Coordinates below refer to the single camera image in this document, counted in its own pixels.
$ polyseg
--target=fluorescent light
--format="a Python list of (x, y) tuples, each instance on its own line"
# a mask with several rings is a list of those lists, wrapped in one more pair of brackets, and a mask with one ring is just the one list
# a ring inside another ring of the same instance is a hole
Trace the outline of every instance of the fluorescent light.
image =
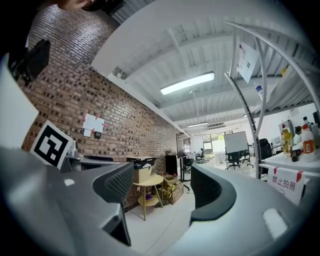
[(200, 122), (200, 123), (196, 123), (196, 124), (190, 124), (188, 125), (188, 127), (194, 127), (194, 126), (204, 126), (209, 124), (208, 122)]
[(160, 92), (162, 92), (163, 95), (167, 95), (167, 94), (173, 93), (175, 91), (181, 90), (183, 88), (194, 86), (194, 85), (201, 84), (204, 82), (208, 82), (208, 81), (211, 81), (214, 79), (215, 79), (215, 73), (210, 71), (210, 72), (201, 74), (199, 76), (196, 76), (194, 78), (168, 85), (168, 86), (162, 88), (160, 90)]

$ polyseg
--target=metal railing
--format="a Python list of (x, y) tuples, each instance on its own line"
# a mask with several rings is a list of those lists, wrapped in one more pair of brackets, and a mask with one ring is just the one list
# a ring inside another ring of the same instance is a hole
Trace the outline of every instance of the metal railing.
[[(262, 122), (264, 119), (265, 115), (265, 109), (266, 109), (266, 101), (267, 101), (267, 74), (266, 74), (266, 65), (265, 65), (265, 56), (263, 54), (263, 50), (261, 47), (261, 41), (265, 42), (268, 46), (273, 48), (276, 52), (278, 52), (288, 63), (289, 65), (292, 66), (292, 68), (297, 72), (297, 74), (300, 76), (302, 81), (305, 83), (307, 89), (309, 90), (313, 102), (315, 104), (315, 107), (317, 111), (320, 113), (320, 101), (319, 97), (316, 93), (316, 88), (310, 81), (310, 79), (307, 77), (306, 73), (304, 70), (296, 63), (296, 61), (287, 55), (281, 48), (279, 48), (277, 45), (275, 45), (273, 42), (271, 42), (268, 38), (264, 37), (263, 35), (259, 34), (257, 31), (248, 28), (242, 24), (238, 24), (235, 22), (231, 21), (225, 21), (224, 23), (230, 25), (233, 27), (233, 53), (232, 53), (232, 59), (231, 59), (231, 65), (230, 65), (230, 70), (229, 73), (224, 73), (232, 87), (234, 88), (235, 92), (238, 94), (240, 101), (242, 103), (242, 106), (245, 110), (246, 116), (249, 121), (252, 137), (254, 139), (254, 151), (255, 151), (255, 164), (256, 164), (256, 178), (261, 179), (261, 170), (262, 168), (260, 167), (261, 164), (261, 151), (260, 151), (260, 144), (259, 144), (259, 131), (262, 126)], [(260, 116), (259, 116), (259, 122), (258, 126), (256, 128), (255, 125), (255, 120), (253, 118), (253, 115), (249, 109), (249, 106), (241, 93), (237, 82), (236, 82), (236, 75), (237, 75), (237, 63), (238, 63), (238, 48), (239, 45), (237, 43), (237, 35), (236, 35), (236, 29), (239, 29), (241, 31), (244, 31), (254, 37), (255, 44), (257, 46), (257, 50), (259, 52), (259, 60), (260, 60), (260, 65), (261, 65), (261, 74), (262, 74), (262, 87), (263, 87), (263, 95), (262, 95), (262, 106), (261, 106), (261, 111), (260, 111)]]

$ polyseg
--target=brick wall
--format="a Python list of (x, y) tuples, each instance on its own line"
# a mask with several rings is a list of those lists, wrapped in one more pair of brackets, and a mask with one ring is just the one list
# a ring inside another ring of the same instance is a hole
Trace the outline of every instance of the brick wall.
[[(161, 173), (165, 171), (165, 152), (177, 151), (178, 131), (90, 67), (114, 30), (101, 12), (71, 12), (51, 6), (39, 13), (29, 34), (29, 47), (42, 38), (50, 40), (50, 60), (35, 82), (21, 85), (39, 110), (23, 149), (30, 150), (49, 119), (78, 142), (80, 153), (121, 162), (126, 157), (156, 156), (156, 169)], [(86, 113), (98, 115), (108, 124), (100, 139), (83, 136)], [(133, 187), (126, 205), (136, 202), (137, 196)]]

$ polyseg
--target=white tiled floor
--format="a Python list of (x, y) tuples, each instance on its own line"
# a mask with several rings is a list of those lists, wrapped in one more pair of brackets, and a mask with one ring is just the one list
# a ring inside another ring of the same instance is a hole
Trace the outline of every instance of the white tiled floor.
[[(226, 162), (222, 163), (212, 159), (206, 166), (212, 166), (225, 170)], [(256, 168), (242, 163), (241, 167), (229, 168), (229, 172), (242, 173), (250, 177), (255, 177), (255, 173), (245, 174), (254, 171)], [(185, 179), (189, 180), (190, 174), (185, 173)], [(191, 212), (195, 209), (195, 196), (190, 186), (190, 182), (185, 183), (190, 187), (190, 191), (185, 188), (184, 194), (174, 205), (166, 205), (164, 208), (146, 208), (146, 221), (143, 220), (143, 208), (138, 206), (125, 214), (126, 223), (131, 238), (131, 248), (141, 254), (157, 255), (167, 249), (189, 228)]]

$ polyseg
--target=white paper sign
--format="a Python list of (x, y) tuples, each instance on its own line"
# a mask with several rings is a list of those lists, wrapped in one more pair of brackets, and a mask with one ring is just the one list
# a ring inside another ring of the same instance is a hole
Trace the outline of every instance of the white paper sign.
[(92, 114), (85, 114), (85, 118), (82, 126), (83, 129), (85, 129), (83, 135), (89, 137), (90, 136), (90, 134), (88, 133), (89, 131), (102, 133), (104, 126), (105, 126), (104, 119), (94, 116)]
[(240, 43), (239, 48), (237, 71), (248, 84), (259, 58), (259, 53), (244, 42)]
[(296, 205), (299, 205), (304, 182), (303, 171), (295, 172), (281, 167), (272, 167), (268, 170), (267, 183)]
[(60, 169), (72, 142), (72, 138), (47, 120), (38, 133), (30, 153), (45, 165), (52, 165)]

